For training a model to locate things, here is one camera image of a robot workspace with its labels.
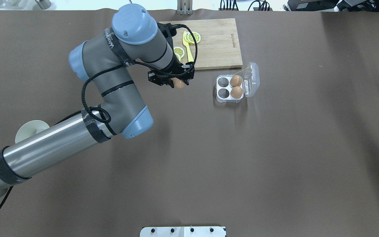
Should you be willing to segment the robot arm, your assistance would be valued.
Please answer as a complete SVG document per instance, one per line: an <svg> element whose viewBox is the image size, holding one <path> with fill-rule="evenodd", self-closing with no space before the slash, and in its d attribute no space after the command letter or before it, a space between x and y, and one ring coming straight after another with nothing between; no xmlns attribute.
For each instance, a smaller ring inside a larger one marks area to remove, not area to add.
<svg viewBox="0 0 379 237"><path fill-rule="evenodd" d="M122 134L130 139L153 126L153 118L127 68L146 66L148 81L188 85L195 62L180 63L173 36L184 24L158 23L138 4L126 4L100 36L69 53L73 72L84 81L83 109L71 117L0 150L0 198L9 188L96 144Z"/></svg>

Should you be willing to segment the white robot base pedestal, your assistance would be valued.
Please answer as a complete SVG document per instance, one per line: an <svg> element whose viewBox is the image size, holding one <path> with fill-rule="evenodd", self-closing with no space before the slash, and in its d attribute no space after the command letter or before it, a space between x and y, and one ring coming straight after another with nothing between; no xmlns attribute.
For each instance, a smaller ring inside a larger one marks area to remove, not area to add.
<svg viewBox="0 0 379 237"><path fill-rule="evenodd" d="M160 226L144 227L140 237L226 237L226 227L222 226Z"/></svg>

